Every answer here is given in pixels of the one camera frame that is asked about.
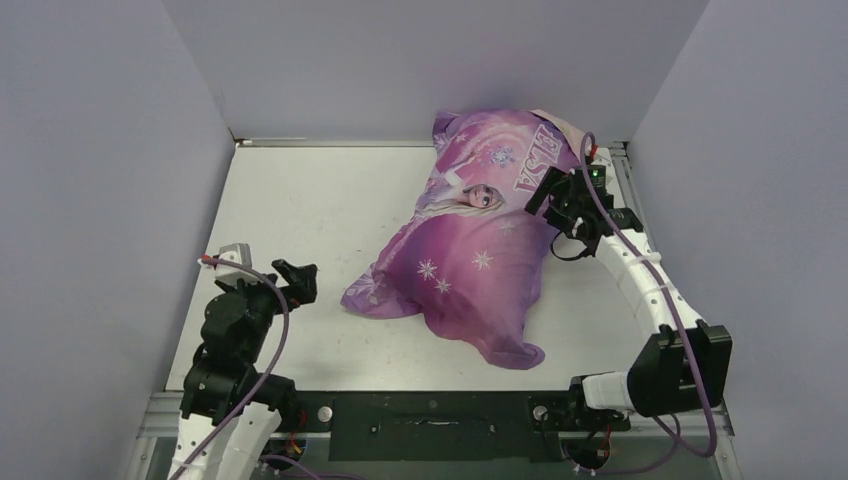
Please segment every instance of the white table surface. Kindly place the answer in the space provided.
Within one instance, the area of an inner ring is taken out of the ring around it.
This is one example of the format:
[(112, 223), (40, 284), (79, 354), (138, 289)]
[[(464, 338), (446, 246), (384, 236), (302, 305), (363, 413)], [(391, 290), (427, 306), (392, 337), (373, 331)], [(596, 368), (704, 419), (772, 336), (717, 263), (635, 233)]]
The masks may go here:
[[(608, 158), (609, 152), (600, 149), (599, 155)], [(644, 339), (594, 258), (563, 263), (548, 257), (542, 298), (525, 329), (525, 340), (546, 358), (526, 371), (489, 365), (471, 345), (436, 337), (421, 315), (374, 320), (339, 305), (348, 285), (410, 218), (434, 162), (428, 147), (236, 151), (206, 252), (246, 242), (261, 272), (273, 272), (271, 261), (278, 258), (319, 268), (318, 300), (292, 313), (274, 373), (294, 379), (299, 390), (505, 391), (563, 389), (576, 375), (628, 369)], [(617, 182), (610, 191), (620, 206)], [(568, 240), (559, 245), (561, 254), (581, 248)], [(202, 270), (166, 389), (182, 390), (201, 342), (204, 307), (219, 293), (212, 272)], [(256, 364), (260, 371), (282, 324), (278, 316)]]

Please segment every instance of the snowflake print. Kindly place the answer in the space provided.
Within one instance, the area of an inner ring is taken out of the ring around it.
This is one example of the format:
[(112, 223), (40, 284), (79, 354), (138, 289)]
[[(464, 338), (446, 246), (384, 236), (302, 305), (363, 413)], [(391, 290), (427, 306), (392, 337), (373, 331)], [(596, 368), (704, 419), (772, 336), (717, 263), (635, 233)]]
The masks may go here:
[(447, 279), (443, 278), (441, 280), (436, 280), (436, 290), (441, 294), (448, 293), (450, 290), (450, 283), (448, 283)]
[(513, 225), (512, 222), (509, 220), (501, 220), (500, 229), (502, 232), (504, 232), (504, 236), (506, 236), (512, 233), (513, 230), (515, 230), (515, 225)]
[(507, 163), (514, 162), (515, 159), (512, 157), (512, 149), (509, 147), (497, 147), (492, 153), (489, 154), (489, 159), (495, 165), (500, 166), (501, 168), (506, 167)]
[(426, 262), (418, 262), (418, 274), (424, 277), (424, 280), (436, 278), (435, 272), (436, 266), (433, 265), (432, 260), (427, 260)]
[(489, 252), (483, 250), (482, 252), (477, 252), (474, 254), (474, 260), (471, 261), (474, 265), (477, 266), (477, 270), (483, 270), (484, 268), (489, 268), (492, 262), (492, 257), (489, 256)]
[(353, 285), (345, 291), (345, 295), (352, 297), (355, 295), (365, 295), (371, 305), (380, 303), (380, 296), (384, 292), (380, 291), (381, 287), (386, 286), (386, 281), (383, 278), (382, 272), (373, 272), (374, 265), (372, 264), (365, 273), (359, 277)]
[(445, 145), (447, 145), (448, 141), (444, 135), (433, 135), (433, 143), (436, 145), (437, 150), (441, 150), (445, 148)]

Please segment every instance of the pillow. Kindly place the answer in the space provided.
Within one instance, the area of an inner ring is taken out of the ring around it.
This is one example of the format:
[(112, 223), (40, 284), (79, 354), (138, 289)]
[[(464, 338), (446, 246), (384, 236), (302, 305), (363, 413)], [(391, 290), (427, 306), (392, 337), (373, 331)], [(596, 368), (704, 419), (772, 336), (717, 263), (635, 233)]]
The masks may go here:
[(524, 205), (549, 166), (568, 171), (577, 158), (557, 127), (527, 111), (440, 112), (433, 140), (436, 165), (412, 219), (341, 303), (375, 318), (423, 313), (433, 333), (474, 345), (489, 363), (532, 368), (545, 354), (524, 342), (525, 316), (556, 231)]

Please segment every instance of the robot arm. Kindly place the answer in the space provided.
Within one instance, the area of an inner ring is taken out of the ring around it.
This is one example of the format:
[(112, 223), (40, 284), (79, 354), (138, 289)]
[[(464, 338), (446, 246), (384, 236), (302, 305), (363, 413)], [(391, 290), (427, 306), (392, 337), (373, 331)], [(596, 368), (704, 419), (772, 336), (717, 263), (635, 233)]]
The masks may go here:
[(275, 274), (263, 284), (246, 273), (246, 244), (223, 247), (217, 257), (215, 284), (224, 293), (206, 306), (203, 343), (184, 381), (172, 480), (250, 478), (268, 437), (298, 408), (292, 380), (260, 375), (253, 364), (274, 316), (315, 301), (317, 267), (272, 262), (288, 282), (277, 288)]
[[(583, 409), (584, 415), (596, 418), (599, 411), (635, 411), (653, 417), (698, 409), (701, 402), (681, 335), (686, 335), (692, 344), (710, 406), (717, 406), (730, 361), (730, 335), (722, 326), (708, 326), (686, 303), (660, 265), (661, 256), (651, 250), (635, 213), (629, 208), (613, 208), (613, 196), (606, 191), (605, 168), (600, 165), (585, 168), (591, 184), (587, 184), (582, 171), (567, 174), (551, 167), (525, 210), (536, 214), (548, 201), (543, 214), (547, 223), (566, 237), (582, 241), (586, 246), (583, 256), (595, 256), (610, 272), (627, 299), (646, 343), (627, 372), (572, 379), (570, 392), (578, 397), (576, 410)], [(609, 226), (590, 189), (595, 190), (621, 235), (642, 256), (633, 255)], [(645, 261), (653, 266), (657, 276), (649, 271)], [(682, 332), (673, 321), (666, 302), (669, 298), (678, 311)]]

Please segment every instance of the lavender wall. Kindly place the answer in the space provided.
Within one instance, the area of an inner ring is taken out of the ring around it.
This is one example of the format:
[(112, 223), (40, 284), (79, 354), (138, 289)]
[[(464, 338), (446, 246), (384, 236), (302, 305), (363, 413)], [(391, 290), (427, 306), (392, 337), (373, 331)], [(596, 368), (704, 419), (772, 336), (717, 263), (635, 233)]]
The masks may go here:
[(115, 479), (232, 156), (158, 1), (0, 2), (0, 465)]
[(845, 478), (848, 3), (712, 0), (630, 147), (651, 232), (734, 336), (747, 479)]
[(427, 139), (545, 108), (629, 139), (707, 0), (163, 0), (243, 137)]

